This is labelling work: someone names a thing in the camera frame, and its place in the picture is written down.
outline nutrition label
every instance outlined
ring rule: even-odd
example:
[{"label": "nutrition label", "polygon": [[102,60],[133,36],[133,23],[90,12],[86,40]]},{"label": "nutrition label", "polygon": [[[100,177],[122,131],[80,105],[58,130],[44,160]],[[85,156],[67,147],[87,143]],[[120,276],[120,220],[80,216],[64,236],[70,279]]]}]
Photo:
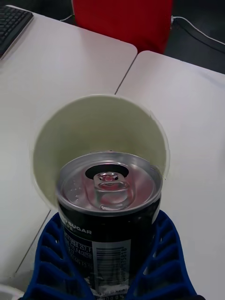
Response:
[{"label": "nutrition label", "polygon": [[121,300],[129,288],[131,240],[94,242],[64,227],[68,253],[96,298]]}]

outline black can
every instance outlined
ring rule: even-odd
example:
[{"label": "black can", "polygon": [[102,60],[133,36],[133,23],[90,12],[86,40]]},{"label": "black can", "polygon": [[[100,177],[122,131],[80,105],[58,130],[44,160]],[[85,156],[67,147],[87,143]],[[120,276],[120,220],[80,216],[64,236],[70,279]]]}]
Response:
[{"label": "black can", "polygon": [[57,186],[71,260],[101,300],[123,299],[154,236],[162,177],[140,157],[91,153],[65,165]]}]

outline black keyboard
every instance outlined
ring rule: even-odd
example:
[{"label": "black keyboard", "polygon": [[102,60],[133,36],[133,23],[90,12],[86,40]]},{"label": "black keyboard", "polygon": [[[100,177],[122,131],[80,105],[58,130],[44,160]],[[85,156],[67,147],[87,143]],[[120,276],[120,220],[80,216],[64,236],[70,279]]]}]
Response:
[{"label": "black keyboard", "polygon": [[33,14],[8,6],[0,7],[0,57],[33,18]]}]

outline gray floor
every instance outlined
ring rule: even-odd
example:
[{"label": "gray floor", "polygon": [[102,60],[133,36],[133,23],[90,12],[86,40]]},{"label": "gray floor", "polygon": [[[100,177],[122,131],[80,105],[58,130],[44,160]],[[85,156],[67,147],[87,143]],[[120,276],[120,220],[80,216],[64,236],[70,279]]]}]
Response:
[{"label": "gray floor", "polygon": [[[70,0],[0,1],[58,20],[72,13]],[[174,0],[172,13],[187,18],[210,37],[225,42],[224,0]],[[183,20],[174,23],[165,55],[225,74],[225,45],[210,41]]]}]

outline white paper cup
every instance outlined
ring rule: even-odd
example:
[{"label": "white paper cup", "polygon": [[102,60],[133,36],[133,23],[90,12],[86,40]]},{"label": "white paper cup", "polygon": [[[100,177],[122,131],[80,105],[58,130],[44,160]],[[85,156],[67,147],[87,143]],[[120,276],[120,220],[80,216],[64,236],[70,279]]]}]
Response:
[{"label": "white paper cup", "polygon": [[32,149],[35,186],[48,206],[56,207],[55,186],[66,163],[106,150],[140,156],[168,174],[168,141],[152,112],[116,96],[83,97],[44,124]]}]

